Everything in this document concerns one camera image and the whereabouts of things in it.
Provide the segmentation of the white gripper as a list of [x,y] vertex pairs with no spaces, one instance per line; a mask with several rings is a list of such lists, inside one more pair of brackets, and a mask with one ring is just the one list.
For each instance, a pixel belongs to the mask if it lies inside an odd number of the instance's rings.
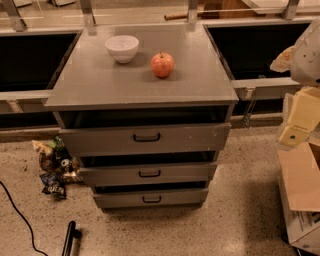
[[[290,46],[272,61],[270,69],[286,72],[291,67],[291,55],[295,47]],[[285,125],[280,126],[278,143],[287,147],[297,147],[308,140],[310,132],[320,123],[320,89],[303,87],[292,98],[292,105]]]

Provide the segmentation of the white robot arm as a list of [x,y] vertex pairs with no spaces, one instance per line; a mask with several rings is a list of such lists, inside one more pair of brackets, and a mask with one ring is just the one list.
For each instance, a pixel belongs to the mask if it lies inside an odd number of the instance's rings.
[[305,142],[320,123],[320,18],[315,18],[293,46],[272,61],[270,69],[289,71],[302,85],[292,97],[278,141],[288,147]]

